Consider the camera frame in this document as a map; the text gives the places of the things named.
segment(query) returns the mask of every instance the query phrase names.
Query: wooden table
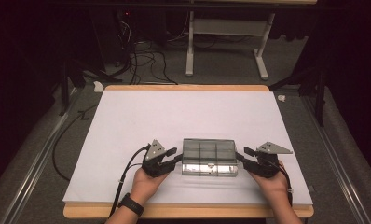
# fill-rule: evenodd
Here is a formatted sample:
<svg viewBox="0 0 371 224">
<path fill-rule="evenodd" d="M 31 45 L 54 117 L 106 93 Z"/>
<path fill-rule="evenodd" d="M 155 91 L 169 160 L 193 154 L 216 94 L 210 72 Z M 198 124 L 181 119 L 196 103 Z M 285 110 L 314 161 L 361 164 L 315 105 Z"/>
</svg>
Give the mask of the wooden table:
<svg viewBox="0 0 371 224">
<path fill-rule="evenodd" d="M 109 86 L 106 91 L 268 91 L 263 85 L 144 85 Z M 68 218 L 108 217 L 111 203 L 67 203 L 63 214 Z M 311 217 L 312 205 L 295 205 L 299 217 Z M 218 218 L 273 217 L 266 205 L 255 204 L 190 204 L 148 203 L 141 218 Z"/>
</svg>

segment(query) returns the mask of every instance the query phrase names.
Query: desk leg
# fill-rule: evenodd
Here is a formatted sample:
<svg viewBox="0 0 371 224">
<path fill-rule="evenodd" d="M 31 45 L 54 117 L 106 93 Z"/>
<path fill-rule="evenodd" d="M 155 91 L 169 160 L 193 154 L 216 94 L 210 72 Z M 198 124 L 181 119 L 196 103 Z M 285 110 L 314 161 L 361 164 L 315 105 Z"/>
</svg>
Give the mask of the desk leg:
<svg viewBox="0 0 371 224">
<path fill-rule="evenodd" d="M 267 20 L 267 25 L 265 26 L 265 30 L 262 36 L 260 48 L 254 50 L 255 61 L 258 66 L 259 74 L 263 80 L 268 80 L 268 72 L 265 67 L 264 60 L 262 59 L 262 53 L 264 52 L 265 45 L 267 44 L 269 32 L 272 27 L 274 18 L 275 18 L 275 13 L 270 13 L 268 20 Z"/>
<path fill-rule="evenodd" d="M 185 75 L 194 75 L 194 12 L 189 12 L 188 50 L 186 53 Z"/>
</svg>

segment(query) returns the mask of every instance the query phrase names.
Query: gray carpet floor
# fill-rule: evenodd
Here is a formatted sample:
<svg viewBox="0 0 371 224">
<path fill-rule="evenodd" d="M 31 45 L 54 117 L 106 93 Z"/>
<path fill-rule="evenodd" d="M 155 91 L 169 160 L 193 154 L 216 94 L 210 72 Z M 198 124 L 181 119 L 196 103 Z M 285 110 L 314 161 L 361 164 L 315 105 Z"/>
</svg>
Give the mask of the gray carpet floor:
<svg viewBox="0 0 371 224">
<path fill-rule="evenodd" d="M 173 42 L 166 48 L 150 47 L 148 43 L 140 45 L 139 50 L 164 53 L 166 58 L 166 75 L 172 80 L 192 84 L 273 84 L 290 75 L 297 57 L 302 50 L 305 40 L 286 42 L 284 39 L 269 40 L 264 60 L 270 78 L 263 81 L 259 78 L 251 49 L 257 48 L 259 40 L 246 38 L 237 41 L 234 37 L 223 36 L 225 41 L 218 41 L 210 48 L 209 40 L 196 40 L 194 76 L 186 77 L 186 46 L 183 42 Z M 153 67 L 148 63 L 151 58 L 139 57 L 137 74 L 141 83 L 160 82 L 156 77 L 163 76 L 163 61 L 160 54 L 154 54 L 156 62 Z M 107 70 L 114 72 L 116 68 L 111 64 Z M 132 74 L 124 74 L 124 84 L 131 81 Z M 99 103 L 101 93 L 93 91 L 93 80 L 87 80 L 84 90 L 75 93 L 74 104 L 64 121 L 63 127 L 85 110 Z M 308 223 L 371 223 L 371 169 L 352 139 L 345 121 L 337 111 L 329 90 L 326 91 L 323 110 L 324 127 L 315 125 L 314 117 L 309 111 L 309 102 L 313 97 L 299 97 L 297 86 L 285 86 L 275 91 L 276 95 L 286 95 L 286 101 L 278 101 L 284 124 L 289 133 L 295 154 L 301 170 L 309 186 L 310 195 L 314 203 L 315 214 L 308 219 Z M 29 134 L 19 153 L 0 179 L 0 223 L 7 215 L 7 209 L 17 196 L 29 168 L 34 159 L 41 155 L 42 148 L 49 139 L 52 130 L 57 127 L 61 117 L 61 102 L 59 91 L 55 93 L 58 99 L 49 112 L 41 118 L 33 131 Z M 63 135 L 56 147 L 56 162 L 60 170 L 71 176 L 75 169 L 78 155 L 93 119 L 94 109 L 86 115 L 88 119 L 78 119 Z M 332 155 L 327 150 L 322 133 L 329 138 L 329 145 L 340 158 L 340 167 L 346 171 L 346 177 L 356 190 L 362 207 L 368 219 L 360 220 L 357 212 L 350 204 L 349 195 L 338 180 L 336 167 L 332 163 Z M 43 172 L 38 176 L 31 194 L 26 197 L 26 204 L 20 208 L 12 222 L 6 223 L 103 223 L 104 219 L 67 219 L 63 216 L 63 195 L 68 182 L 60 178 L 55 172 L 48 155 L 47 163 L 43 164 Z M 140 223 L 253 223 L 248 219 L 222 220 L 140 220 Z M 269 218 L 267 223 L 274 223 Z"/>
</svg>

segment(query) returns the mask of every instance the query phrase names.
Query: white desk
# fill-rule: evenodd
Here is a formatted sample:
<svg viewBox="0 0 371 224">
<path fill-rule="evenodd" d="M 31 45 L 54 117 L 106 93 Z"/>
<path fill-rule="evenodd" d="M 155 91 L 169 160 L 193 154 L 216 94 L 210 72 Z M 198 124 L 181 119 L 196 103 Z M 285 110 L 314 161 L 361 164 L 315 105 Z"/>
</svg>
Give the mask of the white desk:
<svg viewBox="0 0 371 224">
<path fill-rule="evenodd" d="M 206 2 L 311 5 L 316 4 L 317 0 L 208 0 Z M 190 11 L 185 75 L 188 77 L 194 75 L 194 34 L 250 35 L 261 37 L 259 48 L 254 49 L 254 58 L 257 63 L 259 75 L 263 80 L 268 80 L 268 72 L 262 54 L 267 44 L 274 18 L 275 14 L 269 13 L 266 21 L 207 20 L 194 18 L 194 12 Z"/>
<path fill-rule="evenodd" d="M 266 86 L 111 86 L 106 88 L 63 200 L 66 217 L 108 217 L 117 181 L 133 153 L 153 139 L 182 152 L 184 138 L 233 139 L 256 148 L 271 141 L 292 149 Z M 295 154 L 280 155 L 292 179 L 294 209 L 313 214 Z M 141 162 L 143 155 L 135 158 Z M 131 190 L 127 173 L 122 197 Z M 181 163 L 145 207 L 143 217 L 271 217 L 253 179 L 182 176 Z"/>
</svg>

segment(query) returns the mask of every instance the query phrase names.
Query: watch strap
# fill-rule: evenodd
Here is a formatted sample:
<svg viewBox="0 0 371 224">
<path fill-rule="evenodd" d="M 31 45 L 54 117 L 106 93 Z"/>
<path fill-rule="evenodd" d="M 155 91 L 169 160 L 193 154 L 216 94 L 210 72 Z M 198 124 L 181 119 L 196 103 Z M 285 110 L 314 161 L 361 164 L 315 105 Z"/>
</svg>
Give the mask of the watch strap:
<svg viewBox="0 0 371 224">
<path fill-rule="evenodd" d="M 141 205 L 130 198 L 129 193 L 122 198 L 121 202 L 118 204 L 118 207 L 120 206 L 126 206 L 132 212 L 136 213 L 138 217 L 141 216 L 144 211 L 144 208 Z"/>
</svg>

